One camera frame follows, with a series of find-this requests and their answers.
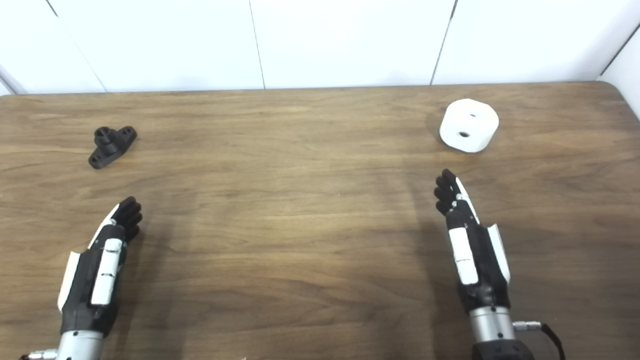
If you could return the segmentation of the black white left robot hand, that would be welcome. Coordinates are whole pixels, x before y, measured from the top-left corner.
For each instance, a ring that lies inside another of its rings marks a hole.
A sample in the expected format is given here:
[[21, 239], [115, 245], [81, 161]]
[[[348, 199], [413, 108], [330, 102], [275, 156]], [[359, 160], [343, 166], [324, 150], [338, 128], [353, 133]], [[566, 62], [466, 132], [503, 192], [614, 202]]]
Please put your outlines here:
[[128, 196], [110, 210], [85, 251], [70, 253], [57, 301], [60, 334], [110, 334], [119, 312], [121, 269], [142, 219], [141, 204]]

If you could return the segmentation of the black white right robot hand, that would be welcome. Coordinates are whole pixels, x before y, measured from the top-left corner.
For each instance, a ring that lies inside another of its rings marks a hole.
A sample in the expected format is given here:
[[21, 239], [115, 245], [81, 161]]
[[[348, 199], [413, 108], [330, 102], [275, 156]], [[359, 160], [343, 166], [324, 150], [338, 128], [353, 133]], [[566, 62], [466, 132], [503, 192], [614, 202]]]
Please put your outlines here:
[[511, 307], [511, 273], [498, 225], [480, 221], [462, 181], [449, 169], [436, 180], [436, 209], [446, 230], [458, 275], [457, 293], [465, 312]]

